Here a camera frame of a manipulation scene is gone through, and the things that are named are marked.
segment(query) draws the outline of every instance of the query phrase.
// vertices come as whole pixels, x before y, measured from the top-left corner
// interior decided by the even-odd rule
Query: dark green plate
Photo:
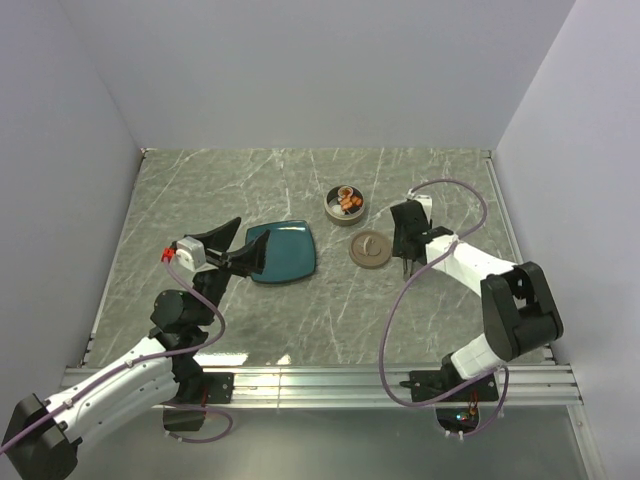
[[[262,274],[251,274],[257,283],[288,283],[316,271],[316,248],[307,222],[292,220],[267,223],[247,230],[245,243],[269,230],[267,259]]]

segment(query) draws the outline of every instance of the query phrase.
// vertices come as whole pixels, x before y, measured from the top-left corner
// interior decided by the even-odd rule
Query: brown lid
[[[349,256],[362,268],[380,268],[391,258],[391,242],[380,232],[364,230],[351,239]]]

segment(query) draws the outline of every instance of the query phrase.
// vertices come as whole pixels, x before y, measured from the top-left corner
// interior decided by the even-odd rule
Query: gray marble surface
[[[221,304],[227,333],[203,352],[220,364],[330,365],[374,363],[385,318],[403,285],[392,259],[379,270],[355,266],[350,238],[376,229],[389,238],[389,207],[413,185],[450,177],[471,183],[489,203],[484,228],[468,241],[513,260],[485,160],[478,150],[151,150],[142,165],[115,270],[108,285],[89,366],[104,366],[153,326],[149,315],[159,292],[176,288],[159,262],[162,249],[185,233],[210,230],[241,216],[234,242],[247,227],[306,220],[318,254],[317,272],[299,283],[265,286],[233,279]],[[368,203],[352,227],[330,223],[323,195],[339,184],[357,186]],[[478,221],[479,206],[457,186],[437,185],[434,223],[453,230]],[[189,272],[180,271],[186,278]],[[439,272],[428,272],[401,304],[386,359],[435,362],[482,331],[480,300]],[[542,360],[539,352],[522,358]]]

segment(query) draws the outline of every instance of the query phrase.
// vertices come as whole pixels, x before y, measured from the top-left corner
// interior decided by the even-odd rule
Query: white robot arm
[[[391,207],[393,255],[403,259],[405,274],[407,270],[413,274],[415,262],[426,264],[442,257],[455,243],[453,253],[433,268],[455,278],[482,300],[484,333],[443,359],[441,372],[447,389],[562,336],[562,321],[538,265],[516,265],[496,258],[459,240],[447,228],[434,228],[431,198],[412,191],[407,198]]]
[[[16,405],[2,453],[23,479],[67,478],[83,452],[155,405],[200,404],[214,381],[193,358],[208,336],[200,326],[213,323],[232,275],[262,273],[265,265],[268,231],[240,250],[227,251],[239,226],[236,218],[165,249],[163,261],[175,257],[199,273],[189,291],[158,295],[151,315],[156,326],[148,337],[82,383],[44,401],[32,394]],[[205,264],[217,268],[200,271]],[[222,325],[221,319],[220,333],[207,344],[220,337]]]

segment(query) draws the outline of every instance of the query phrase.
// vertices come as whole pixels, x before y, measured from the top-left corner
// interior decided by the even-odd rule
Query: white enclosure wall
[[[578,0],[497,150],[612,479],[638,478],[640,3]]]
[[[4,432],[81,358],[140,151],[57,2],[2,2],[0,63]],[[17,478],[6,457],[0,478]]]
[[[497,145],[573,0],[61,0],[139,145]]]

